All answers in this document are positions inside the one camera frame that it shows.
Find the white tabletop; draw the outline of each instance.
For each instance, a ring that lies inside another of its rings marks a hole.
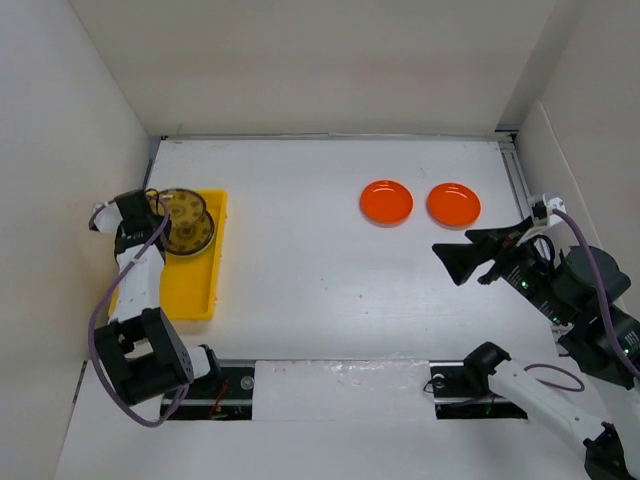
[[[362,188],[378,179],[413,194],[399,227],[375,227],[359,211]],[[154,430],[119,412],[89,366],[56,478],[586,478],[535,422],[435,420],[421,392],[423,359],[460,359],[487,340],[516,358],[561,360],[548,322],[504,282],[455,287],[431,252],[465,241],[424,208],[447,181],[478,194],[475,227],[520,220],[494,142],[163,142],[150,186],[229,193],[215,317],[177,322],[186,343],[210,343],[221,358],[387,360],[261,362],[255,420]],[[591,388],[571,400],[599,402]],[[138,410],[153,418],[158,407]]]
[[[399,227],[360,212],[362,189],[379,179],[413,195]],[[162,142],[150,187],[229,194],[215,316],[176,322],[179,332],[235,359],[451,358],[486,340],[555,354],[548,322],[510,287],[455,287],[431,251],[466,242],[425,209],[429,191],[451,181],[478,194],[474,227],[520,221],[495,142]]]

